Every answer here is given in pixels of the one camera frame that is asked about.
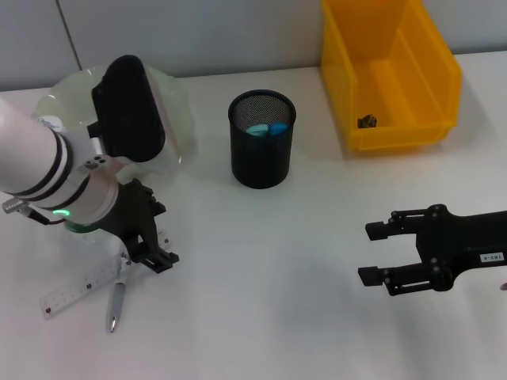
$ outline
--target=white tabletop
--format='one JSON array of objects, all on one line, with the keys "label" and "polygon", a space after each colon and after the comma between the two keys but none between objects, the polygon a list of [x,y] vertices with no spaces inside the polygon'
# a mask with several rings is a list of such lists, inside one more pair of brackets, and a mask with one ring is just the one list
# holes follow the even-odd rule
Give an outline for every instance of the white tabletop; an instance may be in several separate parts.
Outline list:
[{"label": "white tabletop", "polygon": [[[39,298],[106,253],[61,226],[0,213],[2,378],[504,379],[507,269],[397,297],[357,275],[419,261],[413,237],[368,240],[364,224],[393,210],[507,210],[507,52],[458,60],[459,126],[437,146],[384,158],[341,148],[316,68],[183,80],[198,155],[170,184],[147,183],[167,206],[158,224],[181,262],[130,278],[113,334],[107,288],[46,321]],[[268,190],[240,185],[230,166],[228,105],[258,88],[298,112],[290,173]],[[44,92],[1,96],[30,113]]]}]

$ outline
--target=blue eraser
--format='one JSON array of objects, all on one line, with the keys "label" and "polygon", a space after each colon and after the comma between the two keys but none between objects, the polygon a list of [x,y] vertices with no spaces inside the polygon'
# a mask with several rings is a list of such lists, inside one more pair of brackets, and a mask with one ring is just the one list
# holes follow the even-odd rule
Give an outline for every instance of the blue eraser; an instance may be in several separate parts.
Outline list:
[{"label": "blue eraser", "polygon": [[273,123],[269,126],[269,135],[276,136],[285,132],[287,129],[288,125],[286,123]]},{"label": "blue eraser", "polygon": [[246,129],[246,133],[255,136],[266,136],[268,134],[268,131],[268,124],[253,125],[252,127],[248,127]]}]

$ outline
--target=pen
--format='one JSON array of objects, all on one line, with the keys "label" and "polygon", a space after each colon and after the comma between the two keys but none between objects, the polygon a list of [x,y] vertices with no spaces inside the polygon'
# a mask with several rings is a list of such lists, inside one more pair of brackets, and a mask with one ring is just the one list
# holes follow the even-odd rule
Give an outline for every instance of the pen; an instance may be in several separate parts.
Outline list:
[{"label": "pen", "polygon": [[122,253],[121,258],[118,261],[118,269],[116,273],[116,281],[114,283],[114,288],[112,289],[112,301],[111,301],[111,309],[109,311],[109,331],[111,333],[114,332],[116,327],[118,327],[118,322],[120,321],[121,309],[124,304],[125,297],[125,282],[127,281],[127,273],[128,271],[121,272],[122,263],[124,262],[124,258],[127,256]]}]

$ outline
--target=yellow storage box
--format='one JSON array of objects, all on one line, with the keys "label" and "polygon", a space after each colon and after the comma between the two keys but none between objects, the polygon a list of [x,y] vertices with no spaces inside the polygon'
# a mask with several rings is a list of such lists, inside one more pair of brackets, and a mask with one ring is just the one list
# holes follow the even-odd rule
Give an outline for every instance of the yellow storage box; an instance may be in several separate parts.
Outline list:
[{"label": "yellow storage box", "polygon": [[[436,143],[456,125],[461,70],[420,0],[323,0],[322,75],[350,149]],[[359,127],[373,115],[376,127]]]}]

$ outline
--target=ruler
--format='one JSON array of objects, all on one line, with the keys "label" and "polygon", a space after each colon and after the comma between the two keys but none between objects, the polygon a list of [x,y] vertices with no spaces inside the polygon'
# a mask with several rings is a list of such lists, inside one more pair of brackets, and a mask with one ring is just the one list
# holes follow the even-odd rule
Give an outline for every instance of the ruler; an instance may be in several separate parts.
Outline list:
[{"label": "ruler", "polygon": [[[158,232],[158,244],[164,250],[172,246],[163,231]],[[76,279],[41,298],[39,304],[44,317],[51,319],[60,311],[97,291],[105,284],[111,283],[118,276],[120,267],[120,274],[127,275],[128,271],[136,266],[137,264],[128,259],[126,252],[105,260],[97,267],[82,273]]]}]

